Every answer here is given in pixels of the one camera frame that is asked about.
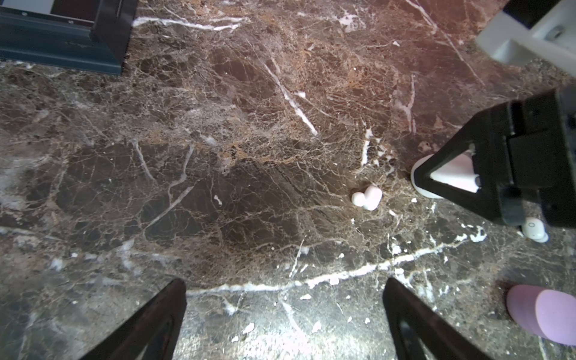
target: white plastic part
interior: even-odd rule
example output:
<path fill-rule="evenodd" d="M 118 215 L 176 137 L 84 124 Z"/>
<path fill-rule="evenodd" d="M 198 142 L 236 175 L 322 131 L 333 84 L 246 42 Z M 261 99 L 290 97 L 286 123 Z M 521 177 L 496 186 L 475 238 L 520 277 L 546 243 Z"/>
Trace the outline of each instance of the white plastic part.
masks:
<path fill-rule="evenodd" d="M 412 171 L 410 172 L 410 180 L 412 181 L 412 186 L 414 186 L 420 195 L 431 199 L 442 199 L 441 196 L 438 196 L 428 190 L 424 190 L 423 188 L 417 187 L 414 183 L 414 170 L 416 170 L 431 156 L 432 155 L 425 156 L 418 160 L 416 164 L 414 164 Z M 479 189 L 478 185 L 476 184 L 476 178 L 478 175 L 474 173 L 472 159 L 464 154 L 460 154 L 452 159 L 449 163 L 430 174 L 430 177 L 432 180 L 435 180 L 439 183 L 448 184 L 469 192 L 477 192 Z"/>
<path fill-rule="evenodd" d="M 352 194 L 352 204 L 356 206 L 364 206 L 366 203 L 366 197 L 363 192 L 355 192 Z"/>
<path fill-rule="evenodd" d="M 526 222 L 522 225 L 522 233 L 535 242 L 546 242 L 549 239 L 544 223 L 537 218 L 526 218 Z"/>
<path fill-rule="evenodd" d="M 576 0 L 561 0 L 528 29 L 499 12 L 476 38 L 490 57 L 522 66 L 535 55 L 576 76 Z"/>
<path fill-rule="evenodd" d="M 366 198 L 364 208 L 373 211 L 378 207 L 378 204 L 380 204 L 380 200 L 382 199 L 382 190 L 375 186 L 368 186 L 368 189 L 364 192 L 364 197 Z"/>

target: marble surface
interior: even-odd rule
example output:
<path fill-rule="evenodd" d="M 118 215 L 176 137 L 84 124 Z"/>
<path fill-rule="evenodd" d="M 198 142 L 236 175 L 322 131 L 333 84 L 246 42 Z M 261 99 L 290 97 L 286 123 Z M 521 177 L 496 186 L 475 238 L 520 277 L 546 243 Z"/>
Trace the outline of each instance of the marble surface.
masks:
<path fill-rule="evenodd" d="M 504 4 L 141 0 L 120 77 L 0 63 L 5 357 L 79 358 L 178 276 L 175 359 L 394 359 L 395 276 L 495 359 L 576 358 L 503 303 L 576 293 L 575 233 L 409 181 L 477 111 L 574 83 L 475 46 Z M 369 184 L 374 212 L 350 203 Z"/>

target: purple silicone case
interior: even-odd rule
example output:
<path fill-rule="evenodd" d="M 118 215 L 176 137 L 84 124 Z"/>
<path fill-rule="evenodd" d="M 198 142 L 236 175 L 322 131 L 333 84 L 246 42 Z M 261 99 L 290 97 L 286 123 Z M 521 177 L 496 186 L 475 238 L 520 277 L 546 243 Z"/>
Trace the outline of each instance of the purple silicone case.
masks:
<path fill-rule="evenodd" d="M 576 298 L 539 286 L 517 285 L 506 297 L 508 312 L 525 330 L 576 346 Z"/>

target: black plastic part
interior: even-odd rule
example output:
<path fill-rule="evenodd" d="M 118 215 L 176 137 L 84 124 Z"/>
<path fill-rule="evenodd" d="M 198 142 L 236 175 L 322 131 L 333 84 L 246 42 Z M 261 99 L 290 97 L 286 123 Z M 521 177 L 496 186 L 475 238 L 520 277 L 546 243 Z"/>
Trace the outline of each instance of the black plastic part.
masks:
<path fill-rule="evenodd" d="M 491 360 L 398 280 L 388 279 L 382 300 L 398 360 L 426 360 L 420 341 L 439 360 Z"/>
<path fill-rule="evenodd" d="M 525 222 L 522 200 L 539 202 L 552 226 L 576 228 L 576 87 L 481 111 L 414 171 L 416 186 L 495 223 Z M 470 148 L 480 189 L 430 178 Z"/>
<path fill-rule="evenodd" d="M 532 29 L 560 0 L 510 0 L 504 12 Z"/>
<path fill-rule="evenodd" d="M 170 360 L 186 310 L 186 286 L 174 279 L 80 360 Z"/>
<path fill-rule="evenodd" d="M 0 7 L 0 59 L 120 75 L 137 3 L 101 0 L 93 23 Z"/>

